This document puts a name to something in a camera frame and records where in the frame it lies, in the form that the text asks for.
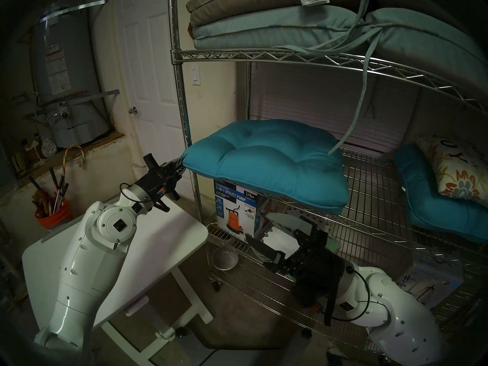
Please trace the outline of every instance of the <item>floral pillow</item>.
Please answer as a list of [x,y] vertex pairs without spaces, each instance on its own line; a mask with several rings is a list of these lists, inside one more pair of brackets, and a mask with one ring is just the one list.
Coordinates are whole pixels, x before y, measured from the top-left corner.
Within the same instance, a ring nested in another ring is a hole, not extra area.
[[415,142],[434,169],[439,193],[488,207],[488,164],[472,145],[436,135],[419,135]]

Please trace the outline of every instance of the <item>floor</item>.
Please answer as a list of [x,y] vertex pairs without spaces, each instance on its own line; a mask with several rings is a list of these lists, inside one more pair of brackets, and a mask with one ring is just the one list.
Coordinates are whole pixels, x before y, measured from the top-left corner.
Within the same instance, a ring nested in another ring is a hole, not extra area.
[[[193,216],[197,215],[195,205],[184,199],[178,204]],[[206,214],[214,210],[211,200],[204,200]],[[282,318],[255,302],[245,298],[238,291],[222,286],[215,292],[208,278],[205,246],[198,249],[180,265],[180,270],[200,299],[214,316],[209,324],[204,324],[197,315],[189,328],[207,348],[224,349],[276,349],[283,347],[290,337],[301,327]],[[147,291],[152,307],[167,322],[174,322],[189,307],[189,302],[170,274]],[[10,317],[29,337],[38,331],[28,299],[22,303],[23,313],[12,311]],[[137,312],[131,317],[118,314],[111,324],[138,350],[144,349],[155,339],[156,329]],[[377,364],[377,357],[347,345],[337,344],[350,360],[344,365]],[[102,329],[93,332],[93,346],[98,366],[135,366],[136,364],[108,337]],[[314,334],[298,365],[327,365],[326,352],[329,340]],[[151,361],[158,366],[188,364],[188,357],[176,341],[161,349]]]

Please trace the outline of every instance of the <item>orange bucket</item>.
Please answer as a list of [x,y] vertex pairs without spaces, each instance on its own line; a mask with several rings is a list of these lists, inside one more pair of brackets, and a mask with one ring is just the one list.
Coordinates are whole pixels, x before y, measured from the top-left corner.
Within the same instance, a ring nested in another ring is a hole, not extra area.
[[54,231],[58,227],[62,226],[63,224],[66,224],[70,221],[73,220],[73,214],[71,213],[69,209],[69,204],[66,200],[63,201],[63,205],[61,208],[56,211],[54,214],[51,216],[48,216],[46,218],[38,218],[36,216],[37,221],[40,223],[41,226],[46,228],[49,232]]

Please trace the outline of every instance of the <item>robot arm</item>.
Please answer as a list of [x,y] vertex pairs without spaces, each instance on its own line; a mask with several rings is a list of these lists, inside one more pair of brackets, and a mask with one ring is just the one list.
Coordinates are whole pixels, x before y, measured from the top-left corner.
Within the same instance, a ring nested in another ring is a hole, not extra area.
[[[249,235],[246,240],[270,260],[264,262],[266,268],[296,279],[292,293],[303,308],[327,296],[323,310],[326,325],[335,319],[366,327],[369,338],[404,366],[429,364],[445,356],[445,342],[434,316],[383,270],[357,266],[330,252],[326,248],[328,234],[305,217],[279,213],[266,217],[293,236],[300,248],[284,259],[283,252]],[[335,305],[345,311],[347,319],[333,317]]]
[[86,211],[59,267],[59,288],[49,324],[35,342],[70,350],[75,364],[89,364],[90,336],[98,308],[112,290],[137,229],[137,217],[153,207],[168,212],[160,199],[174,190],[185,171],[182,158],[158,166],[144,157],[148,173],[121,189],[114,205],[98,201]]
[[351,322],[366,327],[369,338],[404,366],[442,360],[445,341],[432,313],[381,269],[352,265],[358,274],[348,287],[342,286],[345,293],[336,299],[348,317],[359,316]]

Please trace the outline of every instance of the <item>black cable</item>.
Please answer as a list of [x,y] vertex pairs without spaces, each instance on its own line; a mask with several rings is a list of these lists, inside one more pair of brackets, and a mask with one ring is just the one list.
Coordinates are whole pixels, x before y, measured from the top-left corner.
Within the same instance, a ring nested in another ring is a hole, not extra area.
[[152,202],[152,200],[148,200],[148,201],[135,201],[135,200],[133,200],[133,199],[131,199],[131,198],[127,197],[127,196],[125,195],[125,193],[122,191],[122,185],[127,185],[127,187],[131,187],[132,185],[129,185],[127,182],[122,182],[122,183],[119,185],[119,190],[120,190],[120,193],[121,193],[121,194],[122,194],[124,197],[126,197],[127,199],[129,199],[130,201],[132,201],[132,202],[136,202],[136,203],[149,203],[149,202]]
[[360,318],[361,316],[363,316],[363,315],[364,315],[364,313],[365,313],[365,312],[368,310],[368,307],[369,307],[369,302],[370,302],[370,292],[369,292],[369,286],[368,286],[368,284],[367,284],[366,280],[364,279],[364,277],[363,277],[361,274],[359,274],[359,272],[358,272],[358,271],[356,271],[355,269],[352,269],[352,271],[354,271],[354,272],[355,272],[357,275],[359,275],[359,277],[360,277],[360,278],[363,280],[364,285],[365,285],[365,287],[366,287],[366,291],[368,292],[368,301],[366,302],[366,307],[364,308],[364,311],[363,311],[363,312],[361,312],[361,314],[360,314],[360,315],[358,315],[358,316],[356,316],[356,317],[354,317],[354,318],[352,318],[352,319],[339,319],[339,318],[336,318],[336,317],[333,317],[333,316],[331,317],[331,319],[334,319],[334,320],[337,320],[337,321],[340,321],[340,322],[352,322],[352,321],[354,321],[354,320],[359,319],[359,318]]
[[205,358],[198,366],[202,366],[205,362],[207,362],[207,360],[213,355],[213,353],[215,353],[217,350],[220,350],[220,349],[214,349],[213,352],[211,352],[209,355],[207,355],[207,358]]

